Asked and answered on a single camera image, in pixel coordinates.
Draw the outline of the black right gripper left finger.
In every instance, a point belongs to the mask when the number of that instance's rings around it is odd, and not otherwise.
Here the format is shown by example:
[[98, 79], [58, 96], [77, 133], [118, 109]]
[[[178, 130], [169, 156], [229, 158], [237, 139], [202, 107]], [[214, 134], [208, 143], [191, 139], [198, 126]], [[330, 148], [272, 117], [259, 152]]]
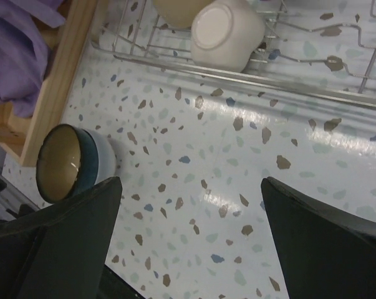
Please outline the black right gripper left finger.
[[95, 298], [121, 196], [120, 178], [112, 177], [0, 221], [0, 298]]

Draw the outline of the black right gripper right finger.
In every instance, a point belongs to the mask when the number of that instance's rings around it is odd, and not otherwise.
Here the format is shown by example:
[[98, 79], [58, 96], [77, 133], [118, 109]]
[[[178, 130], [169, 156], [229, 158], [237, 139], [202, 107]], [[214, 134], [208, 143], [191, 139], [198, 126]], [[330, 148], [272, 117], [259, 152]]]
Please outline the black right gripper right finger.
[[290, 298], [376, 298], [376, 222], [272, 177], [261, 192]]

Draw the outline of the dark teal glazed bowl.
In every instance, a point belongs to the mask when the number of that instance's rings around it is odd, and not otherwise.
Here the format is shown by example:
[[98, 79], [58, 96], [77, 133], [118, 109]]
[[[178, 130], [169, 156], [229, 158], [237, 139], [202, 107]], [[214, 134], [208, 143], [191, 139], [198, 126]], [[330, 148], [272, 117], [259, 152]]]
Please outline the dark teal glazed bowl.
[[116, 165], [115, 151], [105, 136], [68, 124], [57, 125], [39, 150], [37, 188], [43, 200], [55, 204], [114, 176]]

